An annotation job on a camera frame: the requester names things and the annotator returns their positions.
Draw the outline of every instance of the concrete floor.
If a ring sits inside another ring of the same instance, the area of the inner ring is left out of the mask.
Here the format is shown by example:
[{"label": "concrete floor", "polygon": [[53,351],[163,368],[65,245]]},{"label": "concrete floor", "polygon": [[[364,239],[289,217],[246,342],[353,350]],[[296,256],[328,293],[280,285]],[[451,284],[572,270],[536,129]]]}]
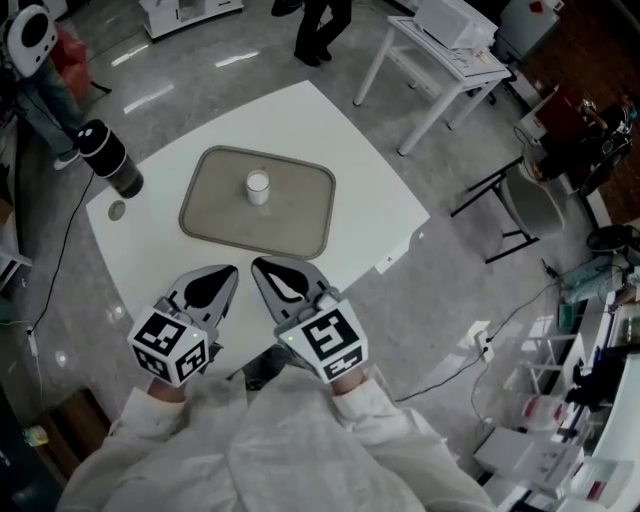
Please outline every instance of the concrete floor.
[{"label": "concrete floor", "polygon": [[[246,0],[240,14],[151,43],[142,30],[136,0],[93,0],[64,25],[89,45],[92,77],[112,87],[113,93],[93,91],[84,107],[89,118],[102,119],[118,134],[134,161],[141,161],[235,107],[310,80],[362,131],[431,215],[421,229],[424,236],[414,238],[405,257],[382,276],[370,271],[347,292],[369,335],[371,361],[380,366],[393,394],[406,396],[440,382],[475,358],[474,349],[459,343],[475,321],[490,320],[493,332],[515,307],[548,284],[541,257],[563,270],[587,259],[588,221],[581,206],[570,200],[560,236],[485,265],[486,257],[513,243],[502,241],[502,231],[515,229],[503,207],[487,195],[455,219],[449,212],[466,186],[520,153],[512,132],[522,115],[515,101],[498,90],[495,106],[483,102],[455,132],[441,120],[408,156],[400,157],[396,148],[429,102],[407,87],[394,64],[385,62],[363,106],[352,103],[384,36],[385,15],[398,11],[383,0],[357,2],[351,26],[330,48],[333,61],[312,69],[292,56],[302,13],[273,18],[270,3]],[[251,52],[259,53],[215,66]],[[153,99],[140,103],[144,97]],[[451,111],[464,100],[460,98]],[[136,102],[139,106],[130,110]],[[32,320],[42,310],[69,216],[90,177],[83,162],[59,173],[51,162],[41,141],[34,137],[28,142],[20,199],[23,250],[34,259],[34,267],[15,277],[10,288],[23,318]],[[105,186],[95,179],[87,200]],[[556,303],[557,292],[549,289],[496,338],[496,359],[481,376],[475,395],[482,416],[491,416],[494,423],[513,423],[520,393],[529,391],[519,362],[539,357],[522,344],[522,337],[532,328],[540,331],[553,325]],[[24,328],[2,331],[0,374],[18,416],[28,421],[42,406],[88,386],[107,415],[117,417],[131,387],[148,380],[125,346],[131,325],[81,208],[49,310],[36,332],[42,405]],[[66,354],[65,367],[56,362],[56,351]],[[408,402],[449,438],[462,466],[472,472],[470,456],[485,431],[478,428],[470,396],[484,369],[479,363],[446,386]]]}]

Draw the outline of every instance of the wrist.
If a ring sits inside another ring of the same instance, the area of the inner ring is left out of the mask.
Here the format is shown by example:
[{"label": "wrist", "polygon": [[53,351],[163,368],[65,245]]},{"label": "wrist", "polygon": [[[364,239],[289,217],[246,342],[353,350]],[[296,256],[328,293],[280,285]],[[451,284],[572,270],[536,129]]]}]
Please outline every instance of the wrist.
[{"label": "wrist", "polygon": [[168,402],[172,404],[179,404],[185,401],[185,385],[183,384],[179,388],[161,381],[160,379],[153,379],[147,390],[147,394],[162,402]]},{"label": "wrist", "polygon": [[360,384],[367,380],[367,376],[364,374],[360,367],[345,373],[341,377],[331,382],[331,389],[334,396],[346,395],[349,391],[354,390]]}]

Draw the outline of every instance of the white cup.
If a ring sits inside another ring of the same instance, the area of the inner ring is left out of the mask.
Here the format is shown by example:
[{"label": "white cup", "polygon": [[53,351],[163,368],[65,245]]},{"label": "white cup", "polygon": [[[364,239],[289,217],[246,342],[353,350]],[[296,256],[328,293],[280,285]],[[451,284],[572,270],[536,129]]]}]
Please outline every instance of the white cup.
[{"label": "white cup", "polygon": [[247,176],[247,199],[254,206],[262,206],[269,199],[269,175],[262,171],[252,171]]}]

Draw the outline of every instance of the white 3d printer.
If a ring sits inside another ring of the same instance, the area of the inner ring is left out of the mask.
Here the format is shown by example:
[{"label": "white 3d printer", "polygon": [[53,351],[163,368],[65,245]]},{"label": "white 3d printer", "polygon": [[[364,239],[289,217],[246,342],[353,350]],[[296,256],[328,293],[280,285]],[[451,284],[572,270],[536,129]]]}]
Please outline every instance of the white 3d printer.
[{"label": "white 3d printer", "polygon": [[476,55],[493,44],[498,27],[463,0],[423,0],[413,21],[449,50]]}]

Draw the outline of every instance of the brown wall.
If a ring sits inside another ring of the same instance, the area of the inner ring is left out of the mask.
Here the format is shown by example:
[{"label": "brown wall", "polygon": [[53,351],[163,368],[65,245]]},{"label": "brown wall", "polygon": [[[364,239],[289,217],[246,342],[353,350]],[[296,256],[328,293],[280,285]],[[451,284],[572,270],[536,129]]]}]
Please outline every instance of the brown wall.
[{"label": "brown wall", "polygon": [[[531,56],[524,73],[569,98],[596,102],[603,109],[615,101],[623,84],[640,95],[640,34],[610,0],[565,0],[559,28]],[[600,187],[614,223],[640,217],[640,123],[634,149],[611,180]]]}]

